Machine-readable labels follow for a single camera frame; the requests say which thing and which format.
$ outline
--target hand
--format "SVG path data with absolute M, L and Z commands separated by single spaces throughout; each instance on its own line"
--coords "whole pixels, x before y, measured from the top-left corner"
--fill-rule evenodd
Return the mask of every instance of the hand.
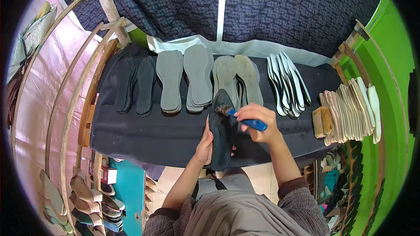
M 209 165 L 211 162 L 211 156 L 213 155 L 213 133 L 209 128 L 209 117 L 207 116 L 206 127 L 204 128 L 203 136 L 201 137 L 200 143 L 195 149 L 195 154 L 192 160 L 196 160 L 201 165 Z
M 250 103 L 249 105 L 240 108 L 237 113 L 235 113 L 235 116 L 237 117 L 237 121 L 242 121 L 244 119 L 259 119 L 267 124 L 267 129 L 263 132 L 246 125 L 241 126 L 241 130 L 247 130 L 251 135 L 252 140 L 255 142 L 265 142 L 268 145 L 272 145 L 282 137 L 281 132 L 277 128 L 276 113 L 266 107 L 256 103 Z

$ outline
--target person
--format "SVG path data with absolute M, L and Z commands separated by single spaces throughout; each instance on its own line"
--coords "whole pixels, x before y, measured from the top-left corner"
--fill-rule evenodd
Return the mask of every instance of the person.
M 245 125 L 241 130 L 248 131 L 253 141 L 268 145 L 278 183 L 278 204 L 256 194 L 240 168 L 225 170 L 221 179 L 213 174 L 199 179 L 213 152 L 207 117 L 194 156 L 162 207 L 150 215 L 143 235 L 329 235 L 321 210 L 277 128 L 276 113 L 251 103 L 235 116 L 238 121 L 259 119 L 268 126 L 263 132 Z

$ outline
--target teal panel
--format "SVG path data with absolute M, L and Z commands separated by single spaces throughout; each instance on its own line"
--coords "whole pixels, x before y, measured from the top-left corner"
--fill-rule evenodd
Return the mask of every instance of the teal panel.
M 126 217 L 123 218 L 124 232 L 128 236 L 141 235 L 141 212 L 144 206 L 144 170 L 127 160 L 116 162 L 110 158 L 109 165 L 118 170 L 117 183 L 113 186 L 115 198 L 124 202 L 126 206 Z

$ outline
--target blue brush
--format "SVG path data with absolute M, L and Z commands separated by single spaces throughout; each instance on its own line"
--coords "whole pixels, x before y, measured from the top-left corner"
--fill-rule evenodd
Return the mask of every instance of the blue brush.
M 236 113 L 236 110 L 232 107 L 229 107 L 228 105 L 222 103 L 220 104 L 220 106 L 216 107 L 215 113 L 224 115 L 224 116 L 231 116 L 234 117 L 234 114 Z M 259 131 L 265 131 L 267 129 L 267 124 L 265 124 L 264 122 L 262 122 L 259 119 L 244 119 L 243 121 L 241 121 L 243 124 L 254 128 L 256 130 Z

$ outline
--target dark table cover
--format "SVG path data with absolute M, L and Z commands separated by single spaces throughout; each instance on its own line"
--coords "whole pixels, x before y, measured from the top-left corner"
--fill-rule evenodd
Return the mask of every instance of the dark table cover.
M 276 110 L 273 90 L 267 76 L 266 59 L 253 58 L 260 72 L 260 89 L 264 106 Z M 116 95 L 115 62 L 109 62 L 101 76 L 98 86 L 99 98 L 92 122 L 90 147 L 113 158 L 133 162 L 146 162 L 156 165 L 185 167 L 193 156 L 204 130 L 204 124 L 211 109 L 201 113 L 186 110 L 188 91 L 185 73 L 180 92 L 182 109 L 179 113 L 166 114 L 160 108 L 162 83 L 156 81 L 152 93 L 153 107 L 150 115 L 141 118 L 136 114 L 135 102 L 139 86 L 134 87 L 133 106 L 126 114 L 118 114 L 114 108 Z M 312 104 L 305 106 L 299 119 L 277 114 L 277 126 L 282 132 L 291 154 L 301 167 L 328 150 L 323 138 L 315 139 L 312 127 L 312 111 L 320 106 L 319 93 L 336 90 L 341 80 L 328 64 L 310 67 L 295 64 L 310 93 Z M 240 130 L 236 137 L 237 150 L 231 158 L 229 167 L 244 167 L 271 162 L 270 153 L 263 143 L 255 143 L 247 133 Z

